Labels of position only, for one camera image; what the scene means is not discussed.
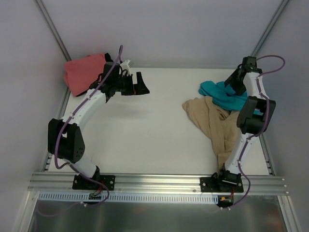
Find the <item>teal t shirt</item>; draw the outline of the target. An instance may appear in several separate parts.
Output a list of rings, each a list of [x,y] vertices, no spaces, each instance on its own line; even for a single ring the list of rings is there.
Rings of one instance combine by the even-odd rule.
[[[198,92],[202,96],[212,97],[214,104],[228,111],[240,111],[248,97],[246,91],[240,96],[236,95],[230,85],[225,87],[224,81],[217,83],[213,81],[202,82]]]

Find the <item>beige t shirt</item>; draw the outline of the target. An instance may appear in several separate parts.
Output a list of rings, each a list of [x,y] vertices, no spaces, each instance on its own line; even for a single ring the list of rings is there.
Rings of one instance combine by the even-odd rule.
[[[188,100],[182,104],[182,108],[195,126],[211,140],[218,169],[221,169],[236,145],[239,111],[225,110],[209,96]]]

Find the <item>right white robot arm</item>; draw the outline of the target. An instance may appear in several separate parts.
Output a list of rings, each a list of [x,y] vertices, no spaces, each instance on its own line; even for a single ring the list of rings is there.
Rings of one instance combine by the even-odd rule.
[[[243,192],[241,177],[244,176],[244,161],[255,139],[267,129],[275,110],[276,102],[267,96],[262,78],[263,72],[257,67],[257,58],[248,56],[225,80],[225,86],[231,86],[236,95],[246,92],[247,100],[237,118],[240,132],[236,145],[215,180],[220,192]]]

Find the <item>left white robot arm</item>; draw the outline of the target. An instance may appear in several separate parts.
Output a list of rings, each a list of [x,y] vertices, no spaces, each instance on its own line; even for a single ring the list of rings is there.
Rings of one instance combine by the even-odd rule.
[[[55,167],[60,170],[70,166],[84,180],[89,189],[101,183],[99,167],[85,157],[82,131],[93,114],[106,104],[115,93],[123,96],[146,95],[150,91],[142,74],[133,75],[129,59],[107,62],[103,72],[89,86],[81,102],[73,111],[48,123],[48,152],[54,156]]]

